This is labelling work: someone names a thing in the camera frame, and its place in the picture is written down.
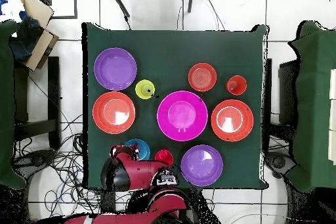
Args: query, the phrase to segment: plate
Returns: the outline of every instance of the plate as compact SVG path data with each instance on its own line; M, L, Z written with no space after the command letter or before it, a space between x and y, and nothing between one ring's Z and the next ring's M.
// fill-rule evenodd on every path
M188 74L190 86L196 91L205 92L210 90L216 83L217 74L215 69L205 62L195 64Z
M198 187L213 184L221 175L222 169L221 155L208 145L193 146L184 154L181 161L183 177Z
M207 107L188 91L167 95L157 109L159 128L172 140L188 141L202 133L207 125Z
M211 127L224 141L244 139L253 128L253 114L244 102L235 99L222 101L211 115Z
M102 51L94 62L94 75L104 88L124 90L134 81L137 64L125 49L109 48Z
M105 93L93 105L93 120L104 132L122 133L128 130L135 120L134 104L123 93Z
M138 144L139 149L139 160L149 160L150 158L150 147L147 145L147 143L141 139L131 139L128 140L125 145L126 146L132 146Z

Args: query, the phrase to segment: green tablecloth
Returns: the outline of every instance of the green tablecloth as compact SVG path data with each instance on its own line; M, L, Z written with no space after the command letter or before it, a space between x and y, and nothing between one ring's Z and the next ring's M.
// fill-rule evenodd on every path
M0 23L0 185L23 189L25 180L12 170L14 143L14 56L9 37L20 29L12 20Z
M88 54L88 169L90 188L101 187L100 171L112 145L125 143L132 138L146 141L150 146L150 159L165 147L180 165L183 154L192 146L207 144L216 148L224 162L221 176L208 188L264 189L259 179L261 151L261 87L263 80L263 38L266 26L254 32L180 32L180 31L111 31L87 23ZM102 132L95 125L92 108L95 100L108 92L96 80L93 67L96 57L104 49L121 47L136 60L138 72L133 84L121 91L134 102L135 122L119 135ZM188 71L198 62L208 62L217 71L217 82L205 93L194 91L188 83ZM233 75L247 80L247 90L241 96L233 96L225 84ZM156 96L142 100L135 94L135 85L142 79L152 81ZM209 119L203 133L197 138L176 142L159 129L156 113L160 102L169 93L178 90L191 91L205 102ZM250 106L254 115L254 127L242 141L228 143L220 140L212 131L210 117L213 109L226 99L239 99ZM189 187L180 171L175 169L180 187Z
M328 160L330 70L336 68L336 31L313 21L302 24L291 42L300 56L296 80L298 125L293 156L299 164L288 179L302 192L314 187L336 189L336 166Z

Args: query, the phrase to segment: red cup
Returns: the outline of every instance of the red cup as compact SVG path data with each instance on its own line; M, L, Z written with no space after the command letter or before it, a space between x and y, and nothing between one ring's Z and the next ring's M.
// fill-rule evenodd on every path
M173 155L171 154L171 152L164 148L162 150L159 150L155 154L154 160L157 160L159 162L165 162L166 164L171 166L173 164Z
M243 76L232 76L226 83L226 90L233 95L241 95L247 88L247 82Z

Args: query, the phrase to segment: yellow cup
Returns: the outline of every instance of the yellow cup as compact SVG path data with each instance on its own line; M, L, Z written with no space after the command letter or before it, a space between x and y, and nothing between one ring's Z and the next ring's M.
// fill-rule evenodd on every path
M149 80L141 80L135 86L135 93L141 99L150 99L155 92L154 84Z

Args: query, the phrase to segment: magenta plate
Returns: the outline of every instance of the magenta plate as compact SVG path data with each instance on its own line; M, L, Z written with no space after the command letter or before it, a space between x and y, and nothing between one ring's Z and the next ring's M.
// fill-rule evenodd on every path
M188 141L207 125L207 107L199 96L187 91L167 95L157 109L157 123L172 140Z

